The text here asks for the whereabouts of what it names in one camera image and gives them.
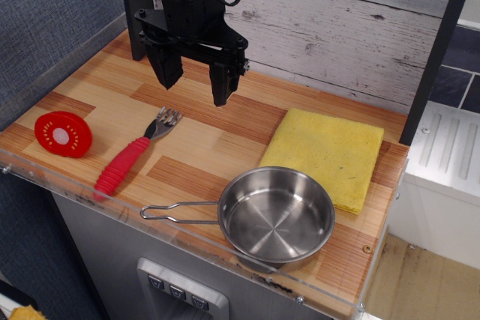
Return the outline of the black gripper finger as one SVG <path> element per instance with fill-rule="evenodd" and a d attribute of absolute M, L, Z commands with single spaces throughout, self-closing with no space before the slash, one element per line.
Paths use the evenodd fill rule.
<path fill-rule="evenodd" d="M 183 75 L 181 56 L 170 46 L 145 45 L 145 50 L 159 83 L 172 88 Z"/>
<path fill-rule="evenodd" d="M 211 89 L 215 106 L 224 106 L 230 95 L 237 91 L 240 75 L 224 64 L 209 67 Z"/>

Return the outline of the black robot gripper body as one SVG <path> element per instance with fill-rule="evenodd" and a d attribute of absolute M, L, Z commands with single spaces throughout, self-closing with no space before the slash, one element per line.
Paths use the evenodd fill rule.
<path fill-rule="evenodd" d="M 180 56 L 204 64 L 224 64 L 236 73 L 249 68 L 248 41 L 225 20 L 219 0 L 162 0 L 160 10 L 140 9 L 143 45 L 170 46 Z"/>

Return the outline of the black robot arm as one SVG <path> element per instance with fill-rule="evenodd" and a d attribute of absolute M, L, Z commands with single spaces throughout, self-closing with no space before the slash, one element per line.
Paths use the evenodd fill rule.
<path fill-rule="evenodd" d="M 183 58 L 207 64 L 215 106 L 223 106 L 249 69 L 248 40 L 230 28 L 227 7 L 241 0 L 161 0 L 162 9 L 140 9 L 141 41 L 160 84 L 172 88 Z"/>

